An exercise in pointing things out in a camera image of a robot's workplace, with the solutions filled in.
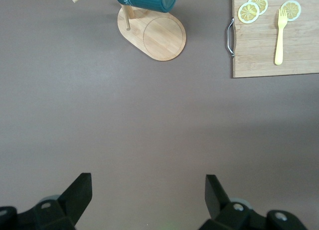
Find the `lemon slice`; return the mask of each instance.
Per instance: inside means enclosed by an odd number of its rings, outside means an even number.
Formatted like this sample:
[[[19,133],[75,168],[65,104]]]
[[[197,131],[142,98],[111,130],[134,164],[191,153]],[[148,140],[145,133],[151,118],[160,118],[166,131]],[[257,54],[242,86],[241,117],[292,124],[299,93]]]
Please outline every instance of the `lemon slice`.
[[[246,2],[238,10],[238,18],[243,23],[252,23],[259,16],[259,7],[254,2]]]
[[[301,7],[300,4],[295,0],[289,0],[285,2],[281,8],[286,10],[289,22],[296,20],[300,16]]]
[[[254,2],[259,7],[259,15],[262,15],[266,12],[268,8],[268,1],[267,0],[248,0],[248,2]]]

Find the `oval wooden board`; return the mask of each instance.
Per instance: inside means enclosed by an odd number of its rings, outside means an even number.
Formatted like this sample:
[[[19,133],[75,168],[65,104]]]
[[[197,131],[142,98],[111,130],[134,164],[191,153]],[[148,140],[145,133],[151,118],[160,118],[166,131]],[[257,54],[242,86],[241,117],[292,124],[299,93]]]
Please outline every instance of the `oval wooden board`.
[[[121,34],[134,46],[158,61],[168,61],[177,57],[186,43],[185,28],[170,13],[132,7],[131,30],[126,30],[124,12],[118,15]]]

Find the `wood grain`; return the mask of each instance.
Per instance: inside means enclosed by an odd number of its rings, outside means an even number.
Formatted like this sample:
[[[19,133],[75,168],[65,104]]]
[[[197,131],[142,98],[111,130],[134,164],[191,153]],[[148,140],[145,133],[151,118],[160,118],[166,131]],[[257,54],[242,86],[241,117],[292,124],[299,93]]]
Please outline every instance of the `wood grain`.
[[[126,29],[123,9],[118,15],[121,34],[134,46],[158,61],[177,57],[186,43],[186,33],[181,22],[170,13],[132,7],[131,30]]]
[[[319,0],[296,0],[301,15],[284,29],[284,61],[275,65],[278,9],[288,0],[268,0],[268,9],[251,24],[238,19],[248,0],[233,0],[233,76],[261,77],[319,73]]]

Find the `wooden cutting board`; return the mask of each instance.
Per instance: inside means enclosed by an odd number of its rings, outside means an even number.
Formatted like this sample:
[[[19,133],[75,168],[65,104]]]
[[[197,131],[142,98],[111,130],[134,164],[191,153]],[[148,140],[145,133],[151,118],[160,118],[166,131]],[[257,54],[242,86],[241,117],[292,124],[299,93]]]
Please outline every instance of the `wooden cutting board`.
[[[268,0],[268,9],[251,24],[238,19],[248,0],[233,0],[233,76],[263,77],[319,73],[319,0],[296,0],[300,16],[284,29],[284,59],[275,65],[278,9],[288,0]]]

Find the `metal handle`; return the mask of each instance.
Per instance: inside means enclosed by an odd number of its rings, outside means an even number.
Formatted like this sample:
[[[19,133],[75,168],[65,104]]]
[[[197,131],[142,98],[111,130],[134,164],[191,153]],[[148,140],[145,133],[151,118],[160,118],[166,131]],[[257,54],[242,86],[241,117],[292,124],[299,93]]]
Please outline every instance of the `metal handle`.
[[[227,49],[229,50],[230,54],[231,54],[231,57],[235,57],[235,53],[234,51],[229,47],[229,29],[231,28],[231,26],[233,25],[234,23],[234,18],[231,19],[230,21],[230,24],[227,28],[227,32],[226,32],[226,36],[227,36]]]

